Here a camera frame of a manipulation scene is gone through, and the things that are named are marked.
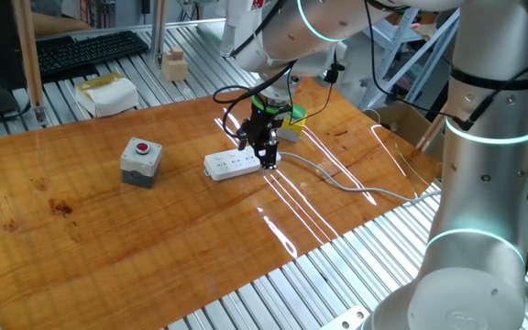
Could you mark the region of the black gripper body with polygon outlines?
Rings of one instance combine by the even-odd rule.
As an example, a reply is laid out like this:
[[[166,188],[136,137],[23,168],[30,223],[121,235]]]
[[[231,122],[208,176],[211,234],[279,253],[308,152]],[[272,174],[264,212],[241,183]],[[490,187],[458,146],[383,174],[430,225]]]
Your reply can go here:
[[[249,145],[263,144],[270,139],[270,132],[280,128],[282,117],[264,111],[253,111],[238,129],[238,138]]]

